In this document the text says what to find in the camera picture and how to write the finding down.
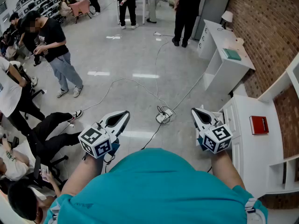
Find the teal book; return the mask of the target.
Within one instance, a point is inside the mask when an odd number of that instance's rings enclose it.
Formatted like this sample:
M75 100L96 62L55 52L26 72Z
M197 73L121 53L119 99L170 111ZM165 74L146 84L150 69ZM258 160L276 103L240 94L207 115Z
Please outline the teal book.
M242 60L242 58L239 56L238 52L235 50L223 48L222 52L227 59L237 60L237 61Z

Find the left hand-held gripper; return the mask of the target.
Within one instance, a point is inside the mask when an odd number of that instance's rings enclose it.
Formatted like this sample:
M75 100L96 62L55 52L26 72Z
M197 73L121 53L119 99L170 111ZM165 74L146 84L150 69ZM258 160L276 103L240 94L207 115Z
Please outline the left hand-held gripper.
M99 123L86 127L78 136L83 150L94 158L105 154L113 156L120 147L117 137L124 131L129 120L129 111L115 111L106 114Z

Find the white desk with hutch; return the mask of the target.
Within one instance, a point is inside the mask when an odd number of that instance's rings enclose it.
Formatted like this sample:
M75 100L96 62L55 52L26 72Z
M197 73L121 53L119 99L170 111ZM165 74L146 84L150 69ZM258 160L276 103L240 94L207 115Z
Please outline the white desk with hutch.
M222 108L232 125L232 160L245 187L254 197L299 192L295 163L299 154L284 158L283 138L274 98L293 85L299 98L299 53L285 72L260 97L234 95ZM253 135L250 116L266 117L269 132Z

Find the grey cabinet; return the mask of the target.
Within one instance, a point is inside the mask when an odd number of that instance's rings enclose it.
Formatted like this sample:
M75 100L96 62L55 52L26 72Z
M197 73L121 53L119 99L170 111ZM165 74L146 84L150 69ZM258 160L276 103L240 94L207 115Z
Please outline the grey cabinet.
M191 38L200 40L205 22L204 20L220 23L229 0L200 0L199 15L196 18Z

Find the person's left forearm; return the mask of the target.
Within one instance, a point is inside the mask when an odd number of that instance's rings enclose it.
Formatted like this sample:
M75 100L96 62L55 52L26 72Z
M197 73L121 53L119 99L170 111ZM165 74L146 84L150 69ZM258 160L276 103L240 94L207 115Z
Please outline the person's left forearm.
M95 159L89 154L82 160L62 188L61 195L75 196L95 177L101 175L103 156Z

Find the person's teal shirt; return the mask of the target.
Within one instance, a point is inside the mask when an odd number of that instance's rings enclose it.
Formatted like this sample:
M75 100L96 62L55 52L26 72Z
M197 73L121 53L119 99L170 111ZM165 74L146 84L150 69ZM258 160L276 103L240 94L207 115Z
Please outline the person's teal shirt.
M161 148L128 155L77 195L61 195L44 224L267 224L268 211L241 186L197 171Z

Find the red book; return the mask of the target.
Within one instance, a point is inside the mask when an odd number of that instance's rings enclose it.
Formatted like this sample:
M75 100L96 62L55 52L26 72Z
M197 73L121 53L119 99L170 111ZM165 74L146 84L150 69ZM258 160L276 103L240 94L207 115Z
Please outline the red book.
M253 135L267 134L269 132L266 117L250 116L249 120Z

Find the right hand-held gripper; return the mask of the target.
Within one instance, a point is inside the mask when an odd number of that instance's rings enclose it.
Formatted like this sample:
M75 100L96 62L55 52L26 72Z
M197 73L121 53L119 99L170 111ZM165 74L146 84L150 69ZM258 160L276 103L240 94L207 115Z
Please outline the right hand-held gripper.
M200 131L197 141L203 151L217 154L229 148L233 134L226 124L214 127L218 119L212 112L202 108L192 108L191 116L195 127Z

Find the white table lamp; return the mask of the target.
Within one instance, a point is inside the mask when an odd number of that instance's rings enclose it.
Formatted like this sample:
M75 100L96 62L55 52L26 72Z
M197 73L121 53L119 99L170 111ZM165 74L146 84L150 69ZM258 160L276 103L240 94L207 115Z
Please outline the white table lamp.
M233 13L227 10L224 12L224 14L221 16L221 18L224 20L222 28L226 29L226 24L231 23L233 20Z

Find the white table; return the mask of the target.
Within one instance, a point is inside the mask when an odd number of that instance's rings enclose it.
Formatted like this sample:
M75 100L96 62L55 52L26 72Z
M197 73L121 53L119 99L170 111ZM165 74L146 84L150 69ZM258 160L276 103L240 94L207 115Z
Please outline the white table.
M119 2L118 0L114 0L115 5L116 5L116 19L117 19L117 24L120 25L120 12L119 12ZM141 6L142 7L142 24L145 24L146 22L146 10L147 10L147 2L148 0L135 0L136 2L136 7Z

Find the black office chair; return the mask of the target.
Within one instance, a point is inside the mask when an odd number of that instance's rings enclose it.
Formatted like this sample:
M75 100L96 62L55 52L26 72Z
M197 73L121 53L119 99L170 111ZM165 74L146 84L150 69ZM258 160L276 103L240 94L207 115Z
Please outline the black office chair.
M12 64L14 68L19 72L20 76L25 80L26 85L22 87L21 98L16 107L18 112L23 112L25 115L32 115L38 120L42 121L45 119L45 115L40 111L40 109L33 103L33 98L35 98L40 92L44 94L43 90L39 90L34 92L34 83L32 78L30 78L25 72L22 65L17 66L16 64Z
M60 170L56 167L57 164L63 162L64 160L68 160L69 157L67 155L61 157L60 159L49 162L46 166L48 166L49 171L52 173L53 178L56 179L59 183L59 188L62 188L67 180L62 181L59 176L60 176ZM11 181L19 181L19 180L25 180L28 182L28 184L33 184L38 187L46 186L48 188L50 187L50 184L48 182L45 182L42 179L41 176L41 159L40 157L37 157L35 161L33 162L34 166L29 166L29 167L24 167L24 163L20 161L16 161L16 167L20 169L20 171L17 171L16 174L12 174L12 176L8 177L9 180Z

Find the smartphone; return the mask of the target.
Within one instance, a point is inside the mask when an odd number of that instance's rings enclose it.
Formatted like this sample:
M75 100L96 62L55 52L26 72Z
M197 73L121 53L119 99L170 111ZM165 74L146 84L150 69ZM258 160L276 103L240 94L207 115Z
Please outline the smartphone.
M48 166L41 164L41 168L40 168L40 170L41 170L41 176L42 176L42 179L43 179L45 182L49 182L49 180L48 180L48 176L49 176L49 174L50 174L50 171L49 171Z

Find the plain white desk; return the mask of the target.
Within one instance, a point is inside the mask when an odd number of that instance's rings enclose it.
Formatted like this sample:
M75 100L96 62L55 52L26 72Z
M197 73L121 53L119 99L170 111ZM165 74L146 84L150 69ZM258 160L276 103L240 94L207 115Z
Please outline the plain white desk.
M199 58L208 62L203 75L205 90L229 94L247 71L255 70L255 67L232 31L223 29L221 24L212 21L204 20L204 22L205 27L198 43L198 54ZM235 50L241 60L227 58L224 49Z

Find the person's right forearm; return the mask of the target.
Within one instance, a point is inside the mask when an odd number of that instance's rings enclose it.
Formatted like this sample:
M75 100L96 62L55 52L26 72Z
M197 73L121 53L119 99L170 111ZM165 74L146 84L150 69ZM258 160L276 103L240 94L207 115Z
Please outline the person's right forearm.
M244 183L226 151L214 154L211 158L211 164L213 175L229 188L241 186L245 190Z

